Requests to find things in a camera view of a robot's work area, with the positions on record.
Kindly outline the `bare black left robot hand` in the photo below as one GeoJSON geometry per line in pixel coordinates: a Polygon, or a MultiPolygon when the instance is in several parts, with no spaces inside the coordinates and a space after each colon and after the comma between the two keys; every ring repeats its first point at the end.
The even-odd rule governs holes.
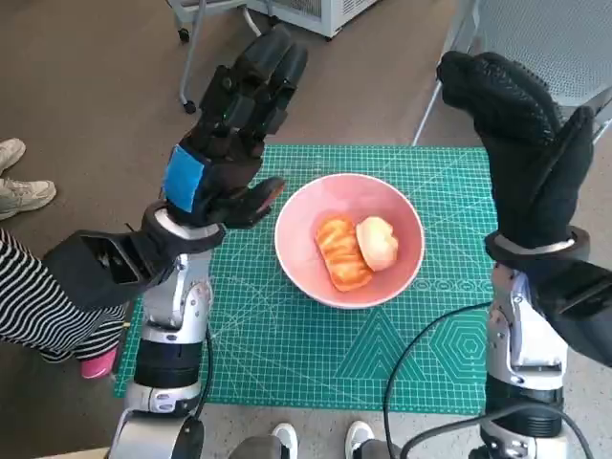
{"type": "Polygon", "coordinates": [[[283,180],[250,183],[263,164],[266,138],[287,119],[307,61],[307,49],[276,25],[231,66],[216,68],[200,118],[174,146],[164,174],[174,218],[193,227],[246,228],[268,212],[283,180]]]}

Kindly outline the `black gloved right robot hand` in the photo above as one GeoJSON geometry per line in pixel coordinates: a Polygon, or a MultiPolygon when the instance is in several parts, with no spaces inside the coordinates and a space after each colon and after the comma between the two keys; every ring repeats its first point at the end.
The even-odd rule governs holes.
{"type": "Polygon", "coordinates": [[[528,250],[570,239],[594,157],[592,109],[563,120],[542,78],[495,53],[447,52],[437,77],[444,103],[471,116],[488,153],[501,235],[528,250]]]}

